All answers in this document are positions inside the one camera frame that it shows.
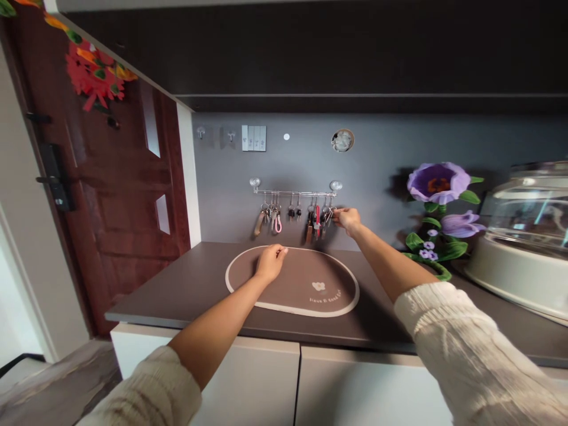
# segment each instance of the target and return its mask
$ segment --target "key hook rail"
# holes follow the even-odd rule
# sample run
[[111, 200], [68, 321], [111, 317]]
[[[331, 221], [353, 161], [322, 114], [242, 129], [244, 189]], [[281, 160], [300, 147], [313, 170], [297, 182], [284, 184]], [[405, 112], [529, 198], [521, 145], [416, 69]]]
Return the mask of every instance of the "key hook rail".
[[254, 188], [254, 193], [259, 194], [274, 194], [274, 195], [293, 195], [293, 196], [308, 196], [308, 197], [332, 197], [337, 196], [337, 191], [343, 188], [343, 184], [339, 180], [334, 180], [330, 183], [332, 192], [303, 192], [303, 191], [266, 191], [259, 189], [260, 179], [252, 177], [249, 181], [250, 186]]

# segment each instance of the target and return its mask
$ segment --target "brown mat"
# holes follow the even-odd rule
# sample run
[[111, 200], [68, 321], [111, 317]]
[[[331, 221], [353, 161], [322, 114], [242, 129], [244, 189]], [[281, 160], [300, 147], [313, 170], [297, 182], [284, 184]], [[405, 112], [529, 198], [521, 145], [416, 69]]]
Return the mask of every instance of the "brown mat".
[[[225, 274], [231, 293], [254, 275], [265, 247], [244, 251], [231, 262]], [[325, 253], [290, 248], [280, 275], [256, 306], [310, 317], [338, 317], [358, 301], [359, 284], [345, 265]]]

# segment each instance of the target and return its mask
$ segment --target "purple flower petal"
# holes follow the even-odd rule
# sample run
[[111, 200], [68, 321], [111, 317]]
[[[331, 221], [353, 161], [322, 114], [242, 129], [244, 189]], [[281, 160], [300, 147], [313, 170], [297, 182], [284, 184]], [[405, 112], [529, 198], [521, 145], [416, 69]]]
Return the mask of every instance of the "purple flower petal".
[[463, 215], [447, 215], [442, 217], [442, 232], [450, 237], [468, 238], [479, 231], [482, 231], [485, 226], [473, 223], [479, 219], [479, 216], [473, 214], [471, 210]]
[[458, 199], [471, 180], [465, 170], [454, 163], [424, 163], [408, 176], [406, 187], [416, 200], [444, 205]]

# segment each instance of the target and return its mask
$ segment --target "finger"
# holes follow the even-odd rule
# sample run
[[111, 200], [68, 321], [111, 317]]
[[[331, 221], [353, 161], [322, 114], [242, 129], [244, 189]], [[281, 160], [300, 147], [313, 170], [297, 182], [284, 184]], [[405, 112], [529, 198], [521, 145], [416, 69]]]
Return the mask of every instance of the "finger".
[[283, 248], [280, 253], [278, 253], [278, 260], [280, 262], [284, 262], [284, 258], [286, 257], [286, 255], [288, 254], [288, 248]]
[[281, 244], [272, 244], [271, 246], [268, 246], [266, 248], [266, 251], [268, 251], [269, 253], [273, 253], [274, 255], [277, 255], [277, 253], [281, 251], [283, 248], [284, 246]]

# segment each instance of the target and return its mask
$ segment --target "gray countertop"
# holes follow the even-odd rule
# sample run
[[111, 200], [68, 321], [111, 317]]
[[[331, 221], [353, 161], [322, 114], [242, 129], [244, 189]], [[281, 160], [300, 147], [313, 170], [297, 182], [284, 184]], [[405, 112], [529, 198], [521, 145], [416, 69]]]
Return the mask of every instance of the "gray countertop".
[[[229, 295], [225, 271], [252, 243], [201, 243], [122, 299], [106, 313], [109, 321], [183, 328]], [[392, 303], [358, 251], [329, 250], [360, 285], [359, 303], [348, 314], [314, 318], [253, 308], [240, 335], [300, 343], [416, 354], [396, 319]], [[478, 287], [454, 272], [451, 280], [490, 315], [521, 352], [540, 366], [568, 368], [568, 328]]]

